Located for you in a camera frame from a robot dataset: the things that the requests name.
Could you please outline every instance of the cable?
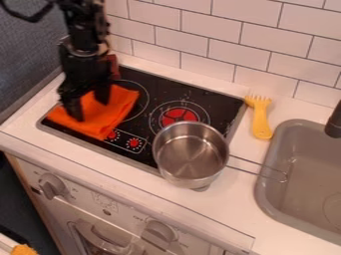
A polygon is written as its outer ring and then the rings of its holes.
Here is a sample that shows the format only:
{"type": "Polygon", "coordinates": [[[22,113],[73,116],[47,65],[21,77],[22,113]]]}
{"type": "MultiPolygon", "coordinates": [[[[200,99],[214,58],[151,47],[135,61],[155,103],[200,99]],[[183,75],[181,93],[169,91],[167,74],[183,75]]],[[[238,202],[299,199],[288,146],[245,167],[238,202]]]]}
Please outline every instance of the cable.
{"type": "Polygon", "coordinates": [[[5,12],[7,12],[9,15],[21,19],[21,20],[25,20],[31,23],[37,23],[39,22],[46,14],[48,14],[53,6],[54,6],[54,1],[51,0],[46,0],[48,3],[37,13],[33,14],[32,16],[26,16],[24,14],[21,14],[19,12],[13,11],[11,10],[7,4],[5,3],[5,0],[0,0],[0,6],[5,10],[5,12]]]}

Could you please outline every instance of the sink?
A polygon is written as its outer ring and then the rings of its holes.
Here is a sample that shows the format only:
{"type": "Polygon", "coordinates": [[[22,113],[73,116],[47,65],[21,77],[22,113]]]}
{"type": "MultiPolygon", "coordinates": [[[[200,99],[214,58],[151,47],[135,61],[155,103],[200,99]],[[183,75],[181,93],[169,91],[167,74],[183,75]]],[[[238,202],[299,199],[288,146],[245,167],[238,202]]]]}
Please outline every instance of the sink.
{"type": "Polygon", "coordinates": [[[276,221],[341,245],[341,138],[325,134],[321,124],[284,122],[264,165],[262,176],[272,179],[257,179],[259,207],[276,221]]]}

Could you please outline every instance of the oven handle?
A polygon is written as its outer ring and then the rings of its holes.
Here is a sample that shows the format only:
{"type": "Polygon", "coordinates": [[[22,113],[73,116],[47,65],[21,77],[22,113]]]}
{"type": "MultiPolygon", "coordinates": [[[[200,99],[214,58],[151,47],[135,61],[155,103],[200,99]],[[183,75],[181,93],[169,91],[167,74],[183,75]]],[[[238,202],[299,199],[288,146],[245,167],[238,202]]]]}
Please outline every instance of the oven handle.
{"type": "Polygon", "coordinates": [[[134,245],[130,243],[126,247],[115,245],[97,236],[93,231],[93,225],[86,221],[77,221],[75,224],[76,230],[79,234],[94,245],[96,248],[105,251],[112,255],[129,255],[134,252],[134,245]]]}

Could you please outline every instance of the control panel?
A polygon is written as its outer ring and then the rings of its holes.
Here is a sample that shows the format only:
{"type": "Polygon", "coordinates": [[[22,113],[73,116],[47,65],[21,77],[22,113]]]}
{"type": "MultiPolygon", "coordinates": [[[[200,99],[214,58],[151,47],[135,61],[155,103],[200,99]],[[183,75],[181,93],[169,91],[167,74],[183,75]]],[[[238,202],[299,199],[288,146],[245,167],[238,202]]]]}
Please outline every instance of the control panel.
{"type": "Polygon", "coordinates": [[[162,250],[176,250],[174,255],[222,255],[223,250],[213,246],[183,229],[159,222],[148,215],[118,202],[104,194],[95,192],[78,183],[54,175],[43,168],[35,167],[26,171],[30,185],[35,193],[49,200],[59,197],[65,202],[77,206],[83,211],[111,222],[147,243],[155,243],[162,250]]]}
{"type": "Polygon", "coordinates": [[[135,154],[139,154],[147,144],[144,138],[117,128],[109,133],[105,142],[135,154]]]}

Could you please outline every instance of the stove top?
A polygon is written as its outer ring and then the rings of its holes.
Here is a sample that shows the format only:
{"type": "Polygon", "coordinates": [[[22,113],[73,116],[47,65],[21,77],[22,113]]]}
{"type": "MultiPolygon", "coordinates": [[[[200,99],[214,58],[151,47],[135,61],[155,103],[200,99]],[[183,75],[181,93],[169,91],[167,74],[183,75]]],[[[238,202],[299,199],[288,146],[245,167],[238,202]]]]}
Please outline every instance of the stove top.
{"type": "Polygon", "coordinates": [[[43,118],[39,128],[94,151],[160,175],[152,143],[164,127],[180,121],[203,122],[220,131],[227,141],[246,107],[242,99],[120,67],[117,85],[138,90],[140,97],[126,119],[97,140],[43,118]]]}

